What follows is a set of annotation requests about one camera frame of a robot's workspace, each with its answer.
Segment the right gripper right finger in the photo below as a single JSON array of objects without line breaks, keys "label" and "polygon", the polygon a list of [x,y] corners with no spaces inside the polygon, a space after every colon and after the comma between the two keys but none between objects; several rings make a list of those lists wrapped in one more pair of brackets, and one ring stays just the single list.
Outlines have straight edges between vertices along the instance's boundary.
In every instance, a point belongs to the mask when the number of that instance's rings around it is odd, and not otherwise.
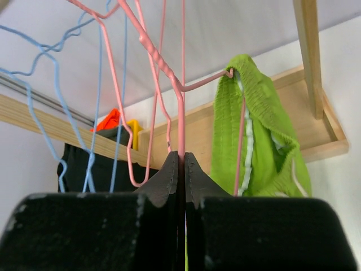
[{"label": "right gripper right finger", "polygon": [[195,155],[184,157],[188,270],[204,270],[205,234],[201,203],[204,197],[229,197],[201,168]]}]

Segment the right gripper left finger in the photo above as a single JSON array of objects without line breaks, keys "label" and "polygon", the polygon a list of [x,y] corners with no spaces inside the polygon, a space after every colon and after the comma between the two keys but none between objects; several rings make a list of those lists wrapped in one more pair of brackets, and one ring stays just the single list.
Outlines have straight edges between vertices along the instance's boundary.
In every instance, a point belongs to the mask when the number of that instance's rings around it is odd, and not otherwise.
[{"label": "right gripper left finger", "polygon": [[174,270],[177,265],[178,153],[138,188],[138,236],[132,270]]}]

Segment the pink hanger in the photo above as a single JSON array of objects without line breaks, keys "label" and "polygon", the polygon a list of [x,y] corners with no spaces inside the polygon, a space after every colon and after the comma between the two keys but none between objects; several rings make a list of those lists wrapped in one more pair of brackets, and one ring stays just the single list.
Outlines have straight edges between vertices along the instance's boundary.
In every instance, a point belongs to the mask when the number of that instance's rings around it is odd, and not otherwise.
[{"label": "pink hanger", "polygon": [[[132,12],[131,8],[127,4],[126,1],[118,1],[119,5],[122,7],[122,9],[125,11],[127,17],[132,22],[132,24],[135,26],[136,30],[139,33],[139,42],[143,45],[143,47],[147,50],[148,56],[150,58],[150,64],[151,68],[154,70],[154,61],[158,65],[158,68],[163,71],[163,73],[170,79],[171,84],[173,86],[174,92],[177,96],[178,100],[178,148],[179,148],[179,162],[183,162],[184,164],[184,157],[185,157],[185,93],[189,92],[191,90],[195,90],[205,84],[208,84],[215,79],[226,75],[228,78],[233,78],[234,76],[234,70],[233,68],[230,69],[230,71],[224,70],[221,72],[216,73],[213,76],[210,76],[204,80],[201,80],[197,83],[194,83],[192,85],[185,85],[185,79],[186,79],[186,46],[185,46],[185,37],[186,37],[186,10],[185,10],[185,1],[182,1],[182,79],[181,82],[179,82],[178,78],[175,76],[173,70],[167,65],[167,63],[164,61],[160,49],[156,49],[149,38],[146,26],[143,18],[143,14],[141,11],[141,6],[139,1],[135,1],[137,11],[139,14],[140,22]],[[162,95],[160,92],[159,87],[159,76],[155,71],[153,71],[153,79],[156,84],[156,93],[155,94],[155,100],[157,96],[159,96],[162,100]],[[170,117],[164,107],[164,103],[161,102],[161,108],[163,110],[164,115],[167,118],[167,144],[169,152],[171,150],[170,148],[170,129],[171,129],[171,120]],[[243,132],[244,132],[244,115],[245,115],[245,95],[243,94],[242,102],[241,102],[241,113],[240,113],[240,126],[239,126],[239,143],[238,143],[238,149],[237,149],[237,163],[236,163],[236,173],[235,173],[235,183],[234,183],[234,196],[238,196],[239,193],[239,179],[240,179],[240,164],[241,164],[241,153],[242,153],[242,147],[243,147]]]},{"label": "pink hanger", "polygon": [[134,14],[133,14],[132,10],[130,9],[129,5],[126,3],[126,1],[118,1],[118,4],[113,8],[113,10],[108,12],[106,15],[102,15],[102,14],[99,14],[98,12],[95,12],[94,10],[92,10],[92,9],[88,8],[87,6],[85,6],[84,4],[82,4],[80,1],[69,0],[68,2],[79,7],[84,12],[92,15],[94,17],[94,19],[99,23],[99,25],[102,29],[102,33],[104,36],[104,42],[105,42],[107,54],[108,54],[109,66],[110,66],[111,74],[112,74],[112,78],[113,78],[113,84],[115,86],[117,103],[119,106],[119,110],[121,112],[121,114],[120,114],[121,122],[119,123],[119,128],[121,127],[121,125],[124,125],[124,128],[129,133],[129,141],[128,141],[127,148],[126,148],[126,154],[127,154],[127,164],[128,164],[128,169],[129,169],[130,182],[132,183],[132,185],[134,187],[138,187],[139,185],[135,181],[134,176],[133,176],[133,166],[132,166],[132,162],[131,162],[131,144],[133,142],[133,132],[131,131],[131,129],[128,127],[128,125],[126,123],[124,108],[122,105],[122,96],[120,94],[120,87],[119,87],[118,78],[117,78],[117,72],[115,69],[114,61],[113,61],[113,52],[111,49],[111,44],[109,41],[107,29],[103,23],[103,19],[107,19],[108,17],[110,17],[118,8],[121,7],[123,9],[123,11],[125,13],[125,25],[126,25],[126,27],[125,27],[126,28],[125,29],[125,49],[124,49],[124,53],[125,53],[124,66],[126,66],[126,64],[127,64],[127,19],[132,19]]},{"label": "pink hanger", "polygon": [[[144,16],[142,12],[142,8],[139,1],[135,1],[137,11],[140,18],[140,24],[143,27],[144,31],[147,32],[146,24],[144,21]],[[160,30],[160,41],[159,41],[159,54],[162,53],[162,46],[163,46],[163,37],[164,37],[164,26],[165,26],[165,14],[166,14],[166,1],[163,1],[162,4],[162,20],[161,20],[161,30]],[[155,93],[154,93],[154,99],[153,99],[153,111],[152,111],[152,123],[151,123],[151,129],[150,129],[150,137],[148,141],[148,152],[147,152],[147,164],[146,164],[146,174],[144,176],[144,180],[141,183],[135,183],[135,187],[139,188],[142,185],[144,185],[149,180],[149,170],[150,170],[150,158],[152,155],[152,145],[153,145],[153,134],[155,129],[155,117],[156,117],[156,108],[157,108],[157,102],[159,102],[159,105],[161,107],[162,113],[167,119],[167,135],[166,135],[166,144],[168,152],[171,151],[171,136],[170,136],[170,129],[171,129],[171,119],[170,116],[165,108],[164,100],[162,97],[162,92],[160,88],[159,83],[159,75],[160,75],[160,65],[158,64],[158,70],[156,71],[155,64],[153,61],[153,57],[148,53],[149,58],[149,64],[151,67],[151,71],[153,74],[153,80],[155,83]]]}]

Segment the lime green shorts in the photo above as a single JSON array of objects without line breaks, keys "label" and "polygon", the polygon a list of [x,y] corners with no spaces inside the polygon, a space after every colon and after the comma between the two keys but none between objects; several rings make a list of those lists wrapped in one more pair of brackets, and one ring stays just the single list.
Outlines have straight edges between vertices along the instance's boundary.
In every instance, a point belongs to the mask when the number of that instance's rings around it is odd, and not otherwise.
[{"label": "lime green shorts", "polygon": [[233,57],[213,103],[210,177],[237,196],[310,197],[311,180],[295,129],[253,59]]}]

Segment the black shorts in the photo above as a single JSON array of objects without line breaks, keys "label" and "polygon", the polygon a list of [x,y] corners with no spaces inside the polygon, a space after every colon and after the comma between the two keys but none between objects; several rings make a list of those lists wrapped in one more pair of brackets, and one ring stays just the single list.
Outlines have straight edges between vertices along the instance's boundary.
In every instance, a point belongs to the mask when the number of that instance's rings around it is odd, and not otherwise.
[{"label": "black shorts", "polygon": [[[81,192],[85,181],[89,154],[79,147],[65,144],[62,159],[67,164],[67,170],[63,176],[65,191]],[[109,192],[112,169],[113,159],[99,154],[95,155],[95,162],[91,169],[95,191]],[[136,187],[130,182],[127,162],[119,160],[116,168],[114,191],[132,192],[135,190]]]}]

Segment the orange mesh shorts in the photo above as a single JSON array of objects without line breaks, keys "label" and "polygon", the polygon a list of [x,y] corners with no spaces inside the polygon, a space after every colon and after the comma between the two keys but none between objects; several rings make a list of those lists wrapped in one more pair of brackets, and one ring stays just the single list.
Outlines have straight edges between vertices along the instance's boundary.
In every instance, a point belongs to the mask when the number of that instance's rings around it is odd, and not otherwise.
[{"label": "orange mesh shorts", "polygon": [[120,111],[117,108],[112,109],[109,114],[101,120],[96,126],[95,131],[98,132],[104,129],[112,129],[119,126],[121,120]]}]

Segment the light blue hanger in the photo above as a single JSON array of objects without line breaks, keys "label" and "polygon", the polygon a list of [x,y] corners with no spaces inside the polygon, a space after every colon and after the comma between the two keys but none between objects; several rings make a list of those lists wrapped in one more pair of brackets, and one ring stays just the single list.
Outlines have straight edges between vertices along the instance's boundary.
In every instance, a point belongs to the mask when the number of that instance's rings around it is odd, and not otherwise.
[{"label": "light blue hanger", "polygon": [[[80,32],[78,32],[78,33],[74,32],[76,29],[79,29],[79,28],[81,28],[80,25],[69,29],[68,31],[65,32],[65,34],[63,35],[63,37],[61,38],[61,40],[59,42],[50,46],[50,45],[46,45],[46,44],[41,44],[41,43],[37,42],[36,40],[34,40],[33,38],[29,37],[28,35],[20,32],[16,29],[12,29],[12,28],[6,27],[4,25],[1,25],[2,30],[19,36],[20,38],[26,40],[27,42],[31,43],[32,45],[36,46],[39,49],[39,54],[34,58],[29,72],[8,71],[4,68],[1,68],[1,84],[8,88],[12,88],[15,90],[21,89],[22,90],[21,93],[27,96],[30,116],[35,121],[36,127],[39,128],[40,133],[43,134],[43,136],[45,137],[46,143],[47,143],[53,157],[63,166],[63,171],[62,171],[60,177],[58,178],[59,188],[60,188],[61,192],[65,192],[63,177],[67,170],[67,163],[63,159],[59,158],[58,155],[55,153],[55,149],[50,141],[50,137],[45,132],[45,127],[40,123],[39,118],[35,114],[34,107],[33,107],[33,101],[36,100],[38,102],[41,102],[41,103],[45,104],[46,106],[51,107],[52,109],[65,114],[71,125],[71,129],[76,136],[76,141],[81,144],[81,147],[85,147],[85,143],[80,136],[80,132],[76,126],[76,123],[74,122],[74,118],[72,115],[73,112],[71,110],[69,110],[69,108],[65,102],[65,99],[61,93],[61,90],[60,90],[59,62],[55,59],[54,56],[51,55],[52,51],[57,52],[57,53],[62,51],[62,49],[64,47],[64,43],[69,37],[79,36],[81,34]],[[53,65],[54,65],[54,89],[55,89],[56,95],[58,96],[58,101],[56,101],[56,100],[50,98],[49,96],[44,95],[38,91],[35,91],[29,83],[18,78],[18,75],[27,76],[27,77],[33,75],[33,73],[35,72],[36,66],[38,64],[38,61],[40,60],[40,58],[42,56],[49,58],[53,62]]]},{"label": "light blue hanger", "polygon": [[[80,25],[81,28],[79,29],[76,29],[74,32],[75,33],[78,33],[80,32],[81,33],[81,29],[87,25],[87,24],[90,24],[92,21],[95,21],[95,19],[92,17],[92,19],[89,19],[88,21],[82,21],[83,20],[83,17],[86,16],[86,12],[83,12],[79,19],[78,19],[78,23],[77,25],[74,25],[74,27]],[[125,49],[125,28],[126,25],[125,25],[125,21],[124,21],[124,49]],[[102,33],[102,29],[100,27],[100,25],[98,24],[98,28],[99,28],[99,72],[98,72],[98,90],[96,91],[97,93],[97,98],[96,98],[96,106],[95,106],[95,120],[94,120],[94,123],[93,123],[93,127],[91,129],[91,133],[92,133],[92,141],[91,141],[91,148],[90,149],[87,149],[84,150],[86,151],[88,154],[89,154],[89,161],[88,161],[88,165],[87,165],[87,170],[86,170],[86,175],[85,175],[85,181],[84,181],[84,185],[83,185],[83,189],[82,189],[82,193],[88,193],[88,192],[97,192],[95,191],[95,186],[94,186],[94,181],[93,181],[93,176],[92,176],[92,173],[91,173],[91,169],[92,169],[92,166],[95,162],[95,153],[94,153],[94,144],[96,143],[96,139],[95,139],[95,135],[96,134],[96,126],[100,123],[100,117],[98,116],[98,113],[99,113],[99,103],[100,103],[100,94],[101,94],[101,89],[102,89],[102,63],[103,63],[103,49],[102,49],[102,46],[103,46],[103,43],[104,43],[104,46],[105,46],[105,42],[104,42],[104,36],[103,36],[103,33]],[[128,47],[128,19],[127,19],[127,47]],[[124,71],[123,71],[123,81],[122,81],[122,92],[121,92],[121,96],[122,96],[122,101],[124,101],[124,96],[125,96],[125,88],[126,88],[126,70],[127,70],[127,67],[124,66]],[[119,139],[120,139],[120,129],[121,127],[119,128],[118,126],[118,135],[117,135],[117,141],[115,142],[116,143],[116,150],[114,151],[114,154],[113,156],[111,157],[111,159],[113,159],[113,169],[112,169],[112,177],[111,177],[111,185],[110,185],[110,190],[109,190],[109,193],[114,193],[114,186],[115,186],[115,175],[116,175],[116,168],[117,168],[117,162],[119,160],[116,160],[118,159],[118,154],[117,154],[117,151],[119,150],[119,146],[123,146],[121,144],[119,144]],[[58,164],[58,168],[57,168],[57,175],[58,175],[58,178],[60,177],[61,173],[63,171],[63,166],[59,163]],[[59,181],[58,181],[58,192],[59,193],[62,193],[60,191],[60,188],[59,188]]]}]

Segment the dark olive shorts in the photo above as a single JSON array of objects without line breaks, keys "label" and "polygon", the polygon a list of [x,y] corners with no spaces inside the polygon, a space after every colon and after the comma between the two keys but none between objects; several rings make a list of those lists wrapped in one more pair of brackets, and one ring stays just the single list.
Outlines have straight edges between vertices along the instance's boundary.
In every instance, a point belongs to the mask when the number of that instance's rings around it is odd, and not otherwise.
[{"label": "dark olive shorts", "polygon": [[[118,126],[114,128],[98,130],[96,134],[116,142],[118,135]],[[129,138],[130,138],[129,132],[122,126],[120,129],[119,144],[127,146],[129,142]]]}]

